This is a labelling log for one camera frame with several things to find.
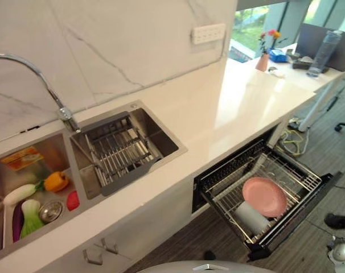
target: cabinet door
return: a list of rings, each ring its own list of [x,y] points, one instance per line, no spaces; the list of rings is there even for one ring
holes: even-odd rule
[[[92,245],[86,249],[74,249],[67,255],[45,266],[38,273],[111,273],[118,272],[119,268],[125,268],[129,262],[128,258],[109,253],[100,246]]]
[[[129,215],[105,237],[105,243],[108,247],[116,245],[119,254],[131,259],[132,266],[189,222],[191,205],[192,181],[180,182]]]

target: dish drying rack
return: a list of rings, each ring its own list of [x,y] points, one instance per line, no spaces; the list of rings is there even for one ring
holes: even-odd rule
[[[251,251],[267,249],[322,182],[319,176],[306,167],[291,162],[270,149],[264,140],[216,166],[200,177],[200,193]],[[279,217],[268,218],[269,225],[257,235],[234,215],[235,210],[244,202],[244,183],[255,176],[274,181],[287,199],[285,212]]]
[[[118,188],[118,185],[112,188],[109,185],[123,184],[144,175],[162,158],[134,125],[128,112],[113,122],[88,130],[84,137],[101,184],[101,193],[106,196],[113,192],[110,189]]]

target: plate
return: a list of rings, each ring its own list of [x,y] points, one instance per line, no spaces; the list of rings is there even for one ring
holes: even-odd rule
[[[252,177],[242,189],[243,198],[255,210],[266,217],[279,217],[286,209],[286,197],[282,189],[270,179]]]

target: wall socket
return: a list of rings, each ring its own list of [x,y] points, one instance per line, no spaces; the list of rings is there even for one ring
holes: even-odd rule
[[[225,34],[225,24],[210,24],[195,27],[191,33],[193,44],[202,44],[215,40],[222,40]]]

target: water bottle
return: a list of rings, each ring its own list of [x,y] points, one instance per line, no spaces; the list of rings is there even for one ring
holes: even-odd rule
[[[327,31],[327,36],[324,38],[323,43],[315,55],[314,61],[307,72],[309,77],[316,78],[322,72],[323,68],[334,52],[334,49],[341,40],[341,33],[342,32],[338,30]]]

